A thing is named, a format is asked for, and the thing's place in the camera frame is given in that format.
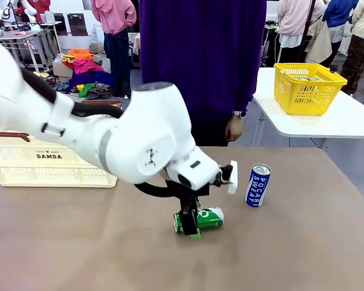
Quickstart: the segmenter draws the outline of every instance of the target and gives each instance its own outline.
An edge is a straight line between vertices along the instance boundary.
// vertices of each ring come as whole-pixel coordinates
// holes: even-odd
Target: soda can
[[[254,164],[252,167],[251,176],[245,202],[251,207],[259,207],[263,203],[266,194],[268,180],[271,175],[271,168],[265,164]]]
[[[205,208],[198,211],[197,216],[198,228],[215,229],[224,224],[224,213],[221,208]],[[182,223],[179,213],[174,214],[174,229],[176,233],[183,233]]]

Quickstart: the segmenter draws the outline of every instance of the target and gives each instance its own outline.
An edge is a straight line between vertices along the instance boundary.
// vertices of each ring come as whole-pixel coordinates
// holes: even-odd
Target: plastic basket
[[[0,185],[4,187],[112,188],[116,181],[63,145],[25,133],[0,132]]]
[[[319,64],[275,64],[274,96],[290,115],[322,115],[346,79]],[[317,81],[302,78],[317,78]]]

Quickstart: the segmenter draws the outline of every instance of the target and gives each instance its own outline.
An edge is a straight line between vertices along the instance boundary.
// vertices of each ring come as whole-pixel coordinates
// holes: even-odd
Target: green can
[[[198,211],[197,216],[199,229],[215,229],[224,224],[224,213],[221,208],[205,208]],[[174,229],[176,233],[183,233],[179,213],[174,214]]]

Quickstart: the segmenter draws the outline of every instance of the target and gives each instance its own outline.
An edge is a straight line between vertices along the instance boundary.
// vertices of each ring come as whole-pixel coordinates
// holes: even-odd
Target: blue shirt
[[[265,0],[141,0],[143,82],[180,90],[192,124],[228,121],[256,91]]]
[[[348,21],[351,10],[359,0],[332,0],[326,8],[322,20],[328,22],[328,27],[337,27]]]

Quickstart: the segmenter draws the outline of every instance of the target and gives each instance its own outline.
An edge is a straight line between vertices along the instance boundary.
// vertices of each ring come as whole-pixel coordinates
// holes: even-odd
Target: pink jacket
[[[136,10],[130,0],[92,0],[92,12],[104,32],[112,35],[136,22]]]
[[[279,32],[283,35],[301,35],[305,30],[311,0],[279,0]],[[324,12],[323,0],[316,0],[311,22],[316,21]]]

